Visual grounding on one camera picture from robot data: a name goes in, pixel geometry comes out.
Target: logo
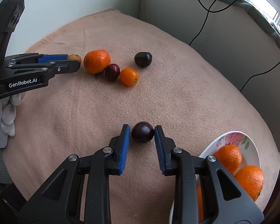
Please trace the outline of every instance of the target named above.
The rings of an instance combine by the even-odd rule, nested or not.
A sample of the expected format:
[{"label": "logo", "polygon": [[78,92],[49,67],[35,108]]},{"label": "logo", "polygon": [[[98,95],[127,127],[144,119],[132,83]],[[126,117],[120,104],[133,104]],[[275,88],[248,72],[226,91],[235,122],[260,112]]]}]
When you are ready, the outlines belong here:
[{"label": "logo", "polygon": [[22,79],[14,82],[10,82],[7,84],[8,91],[14,91],[20,88],[33,86],[39,83],[39,79],[37,77],[30,78],[30,79]]}]

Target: dark round fruit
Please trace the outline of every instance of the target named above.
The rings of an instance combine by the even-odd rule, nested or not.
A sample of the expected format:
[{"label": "dark round fruit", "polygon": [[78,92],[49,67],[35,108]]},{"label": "dark round fruit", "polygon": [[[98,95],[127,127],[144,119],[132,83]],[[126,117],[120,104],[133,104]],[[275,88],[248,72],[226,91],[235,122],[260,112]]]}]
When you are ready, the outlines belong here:
[{"label": "dark round fruit", "polygon": [[116,64],[110,64],[105,70],[105,76],[108,78],[110,81],[115,81],[120,74],[120,68]]},{"label": "dark round fruit", "polygon": [[132,138],[141,143],[148,143],[154,136],[154,129],[145,121],[137,123],[132,129]]},{"label": "dark round fruit", "polygon": [[151,64],[153,56],[149,52],[139,52],[135,55],[134,61],[140,67],[147,67]]}]

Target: orange fruit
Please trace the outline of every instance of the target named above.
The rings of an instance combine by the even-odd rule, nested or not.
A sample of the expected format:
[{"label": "orange fruit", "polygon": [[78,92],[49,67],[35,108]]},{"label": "orange fruit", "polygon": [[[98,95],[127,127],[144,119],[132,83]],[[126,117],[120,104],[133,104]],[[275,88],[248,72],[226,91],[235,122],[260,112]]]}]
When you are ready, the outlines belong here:
[{"label": "orange fruit", "polygon": [[225,145],[214,155],[230,173],[234,173],[242,162],[242,154],[235,145]]},{"label": "orange fruit", "polygon": [[132,87],[137,84],[139,80],[139,74],[132,68],[124,68],[119,74],[119,79],[123,84]]},{"label": "orange fruit", "polygon": [[82,63],[82,59],[79,55],[71,54],[66,59],[67,60],[77,60],[80,62],[80,64]]},{"label": "orange fruit", "polygon": [[198,217],[199,217],[199,221],[202,222],[204,219],[204,216],[203,216],[203,202],[202,202],[201,185],[199,185],[197,187],[197,199],[198,199]]},{"label": "orange fruit", "polygon": [[104,49],[90,51],[84,57],[84,66],[91,74],[97,74],[111,64],[109,53]]},{"label": "orange fruit", "polygon": [[237,172],[234,178],[250,197],[256,201],[263,187],[263,171],[257,166],[245,166]]}]

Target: white bowl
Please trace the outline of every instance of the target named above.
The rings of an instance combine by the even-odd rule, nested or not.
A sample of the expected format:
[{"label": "white bowl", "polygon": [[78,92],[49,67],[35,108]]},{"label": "white bowl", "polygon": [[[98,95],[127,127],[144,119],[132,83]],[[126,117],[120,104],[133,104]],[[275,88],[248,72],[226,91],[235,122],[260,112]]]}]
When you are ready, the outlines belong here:
[{"label": "white bowl", "polygon": [[[209,144],[207,148],[205,148],[199,157],[206,158],[208,155],[214,155],[219,148],[227,144],[236,145],[241,151],[242,162],[239,169],[248,165],[260,167],[259,154],[254,142],[245,133],[236,130],[229,131],[219,136],[216,140]],[[198,181],[198,175],[196,175],[196,181],[196,184],[199,185],[200,182]],[[174,201],[169,214],[169,224],[172,224],[173,208]]]}]

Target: bowl of oranges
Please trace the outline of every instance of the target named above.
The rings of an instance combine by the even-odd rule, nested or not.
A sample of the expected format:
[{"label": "bowl of oranges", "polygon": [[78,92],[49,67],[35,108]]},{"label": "bowl of oranges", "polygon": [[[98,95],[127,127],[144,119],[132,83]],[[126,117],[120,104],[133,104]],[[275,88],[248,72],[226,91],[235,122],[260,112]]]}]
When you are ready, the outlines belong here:
[{"label": "bowl of oranges", "polygon": [[[248,135],[240,131],[230,131],[219,136],[199,157],[206,158],[209,155],[215,156],[249,196],[254,201],[257,200],[262,191],[264,175],[260,168],[258,150]],[[199,221],[203,221],[202,193],[198,175],[196,175],[196,186]],[[170,210],[169,224],[172,224],[173,208],[174,202]]]}]

